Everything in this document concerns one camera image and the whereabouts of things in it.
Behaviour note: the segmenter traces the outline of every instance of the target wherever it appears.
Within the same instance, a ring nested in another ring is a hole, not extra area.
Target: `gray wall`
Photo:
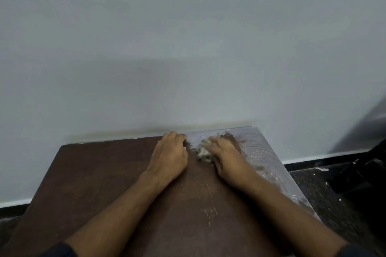
[[[346,139],[386,95],[385,1],[0,0],[0,202],[70,142],[254,124],[282,160],[371,147],[386,107]]]

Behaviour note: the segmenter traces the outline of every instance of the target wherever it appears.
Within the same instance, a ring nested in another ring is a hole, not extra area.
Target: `brown board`
[[[35,256],[65,240],[137,180],[159,139],[62,146],[2,255]],[[188,167],[152,204],[122,256],[281,256],[265,222],[189,152]]]

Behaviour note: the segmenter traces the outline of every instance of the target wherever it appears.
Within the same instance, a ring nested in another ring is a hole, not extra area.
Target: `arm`
[[[327,228],[260,177],[227,139],[213,137],[205,144],[217,158],[217,172],[243,191],[304,257],[334,257],[347,241]]]
[[[154,199],[186,168],[184,140],[183,134],[164,134],[139,179],[65,243],[79,257],[119,256]]]

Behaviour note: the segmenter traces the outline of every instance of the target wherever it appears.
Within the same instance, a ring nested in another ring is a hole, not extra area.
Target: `speckled floor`
[[[379,200],[384,193],[374,188],[336,194],[328,180],[346,164],[325,166],[328,171],[317,168],[291,171],[321,220],[346,240],[386,257],[385,206]],[[0,248],[9,240],[21,216],[0,217]]]

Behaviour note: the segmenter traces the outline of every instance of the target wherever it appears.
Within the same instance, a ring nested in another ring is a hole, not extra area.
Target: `left hand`
[[[186,135],[174,131],[165,133],[151,155],[146,172],[166,185],[177,178],[188,165],[188,152],[183,146],[186,139]]]

